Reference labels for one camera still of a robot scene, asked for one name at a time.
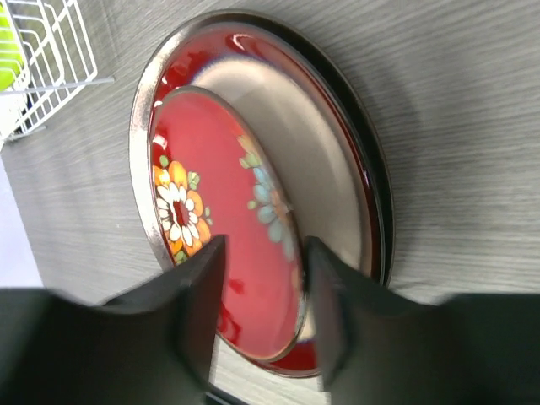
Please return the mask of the lime green plate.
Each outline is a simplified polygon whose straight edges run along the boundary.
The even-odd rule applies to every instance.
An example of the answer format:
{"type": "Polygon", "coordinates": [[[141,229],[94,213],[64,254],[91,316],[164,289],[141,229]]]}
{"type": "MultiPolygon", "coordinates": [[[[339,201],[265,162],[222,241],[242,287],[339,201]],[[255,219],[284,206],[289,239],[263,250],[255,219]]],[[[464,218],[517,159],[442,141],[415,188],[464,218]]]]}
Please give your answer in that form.
{"type": "Polygon", "coordinates": [[[15,39],[15,28],[7,12],[1,7],[1,91],[7,90],[24,67],[20,46],[15,39]]]}

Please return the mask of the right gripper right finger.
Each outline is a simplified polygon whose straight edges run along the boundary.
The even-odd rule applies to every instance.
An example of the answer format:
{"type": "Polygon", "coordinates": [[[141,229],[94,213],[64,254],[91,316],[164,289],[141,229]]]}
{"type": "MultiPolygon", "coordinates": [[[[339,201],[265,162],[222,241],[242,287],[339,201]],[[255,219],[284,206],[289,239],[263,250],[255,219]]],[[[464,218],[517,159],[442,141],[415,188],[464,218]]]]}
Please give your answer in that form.
{"type": "Polygon", "coordinates": [[[305,244],[316,360],[333,404],[536,404],[539,298],[408,300],[305,244]]]}

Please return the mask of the red rimmed cream plate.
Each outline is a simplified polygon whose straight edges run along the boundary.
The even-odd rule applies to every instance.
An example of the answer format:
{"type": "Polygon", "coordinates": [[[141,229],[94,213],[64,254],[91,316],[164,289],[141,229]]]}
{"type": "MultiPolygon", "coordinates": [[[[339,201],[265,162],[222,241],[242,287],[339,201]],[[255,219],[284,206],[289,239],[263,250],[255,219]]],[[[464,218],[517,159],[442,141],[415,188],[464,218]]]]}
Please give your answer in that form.
{"type": "Polygon", "coordinates": [[[275,375],[315,376],[316,328],[306,239],[320,238],[342,261],[371,279],[376,259],[361,174],[346,149],[345,125],[300,66],[296,52],[274,35],[253,28],[219,25],[192,36],[165,71],[153,106],[188,86],[223,99],[254,133],[291,207],[302,255],[305,317],[284,356],[250,359],[219,336],[241,357],[275,375]]]}

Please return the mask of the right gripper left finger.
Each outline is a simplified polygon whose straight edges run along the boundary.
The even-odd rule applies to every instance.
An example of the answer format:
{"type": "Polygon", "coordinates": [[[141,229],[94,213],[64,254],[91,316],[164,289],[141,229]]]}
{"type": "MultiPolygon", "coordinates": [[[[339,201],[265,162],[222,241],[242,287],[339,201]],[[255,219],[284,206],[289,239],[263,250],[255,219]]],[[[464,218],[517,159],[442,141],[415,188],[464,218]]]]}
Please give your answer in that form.
{"type": "Polygon", "coordinates": [[[109,300],[1,292],[4,404],[202,404],[209,390],[226,239],[109,300]]]}

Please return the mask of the large brown cream plate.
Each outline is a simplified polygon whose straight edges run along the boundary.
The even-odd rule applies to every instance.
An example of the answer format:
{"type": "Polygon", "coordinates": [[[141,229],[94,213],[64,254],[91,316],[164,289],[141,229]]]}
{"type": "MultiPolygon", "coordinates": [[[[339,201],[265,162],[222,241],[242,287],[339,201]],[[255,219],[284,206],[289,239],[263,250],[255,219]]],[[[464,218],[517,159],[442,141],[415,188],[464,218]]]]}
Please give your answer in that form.
{"type": "Polygon", "coordinates": [[[355,169],[361,174],[362,190],[368,206],[368,222],[376,255],[371,276],[388,284],[392,273],[395,244],[390,176],[376,129],[354,87],[333,60],[313,41],[284,22],[264,14],[246,10],[215,10],[186,21],[158,46],[143,70],[132,105],[129,128],[129,165],[132,188],[144,231],[163,270],[174,266],[165,238],[161,235],[156,214],[152,212],[150,180],[143,174],[151,172],[149,131],[154,114],[153,102],[165,71],[171,67],[180,49],[188,40],[206,28],[253,28],[262,34],[274,35],[284,47],[295,51],[300,66],[305,68],[329,105],[336,109],[345,129],[347,150],[354,157],[355,169]]]}

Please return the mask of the small red floral plate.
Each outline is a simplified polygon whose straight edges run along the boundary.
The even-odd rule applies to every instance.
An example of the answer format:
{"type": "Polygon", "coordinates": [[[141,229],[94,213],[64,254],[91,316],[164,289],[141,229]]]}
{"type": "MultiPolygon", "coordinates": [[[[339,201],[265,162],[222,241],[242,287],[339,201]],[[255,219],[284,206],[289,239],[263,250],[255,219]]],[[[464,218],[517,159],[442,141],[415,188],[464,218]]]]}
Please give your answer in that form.
{"type": "Polygon", "coordinates": [[[205,89],[177,89],[154,105],[153,197],[170,258],[227,239],[219,335],[247,358],[273,361],[305,317],[302,255],[283,187],[251,129],[205,89]]]}

